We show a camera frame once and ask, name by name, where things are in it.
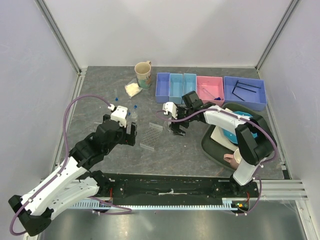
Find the measuring cylinder blue base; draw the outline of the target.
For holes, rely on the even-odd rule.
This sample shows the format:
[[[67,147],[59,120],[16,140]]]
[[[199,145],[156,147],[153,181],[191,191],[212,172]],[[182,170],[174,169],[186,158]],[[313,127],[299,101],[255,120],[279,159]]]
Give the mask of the measuring cylinder blue base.
[[[222,101],[223,91],[216,85],[200,85],[198,87],[199,97],[204,101]]]

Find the glass flask with stopper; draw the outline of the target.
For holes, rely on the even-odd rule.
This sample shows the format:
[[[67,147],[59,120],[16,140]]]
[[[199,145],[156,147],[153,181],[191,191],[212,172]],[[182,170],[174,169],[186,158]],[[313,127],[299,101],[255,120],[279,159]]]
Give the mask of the glass flask with stopper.
[[[163,125],[164,130],[171,132],[170,125],[171,125],[171,123],[169,121],[165,121],[164,125]]]

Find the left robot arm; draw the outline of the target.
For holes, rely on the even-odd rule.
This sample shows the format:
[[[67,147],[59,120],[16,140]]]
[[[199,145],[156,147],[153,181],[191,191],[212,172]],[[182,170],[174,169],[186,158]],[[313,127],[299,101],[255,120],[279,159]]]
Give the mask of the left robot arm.
[[[137,124],[127,129],[126,117],[104,115],[96,130],[68,150],[65,160],[30,192],[13,195],[8,203],[25,233],[33,237],[43,232],[60,213],[78,201],[106,196],[111,182],[100,170],[90,169],[101,162],[116,145],[134,146]]]

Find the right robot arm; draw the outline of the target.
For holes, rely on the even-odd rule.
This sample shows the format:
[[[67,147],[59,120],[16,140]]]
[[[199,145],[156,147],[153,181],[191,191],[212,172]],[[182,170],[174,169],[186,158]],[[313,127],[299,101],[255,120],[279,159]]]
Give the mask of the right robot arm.
[[[220,127],[235,135],[240,153],[240,163],[232,174],[229,191],[235,197],[242,196],[247,191],[247,184],[254,179],[258,168],[274,154],[278,154],[276,140],[268,127],[266,120],[260,115],[251,117],[230,112],[213,102],[203,101],[195,91],[182,97],[185,107],[174,102],[163,104],[165,115],[171,115],[170,128],[176,135],[185,135],[180,127],[188,128],[192,121]]]

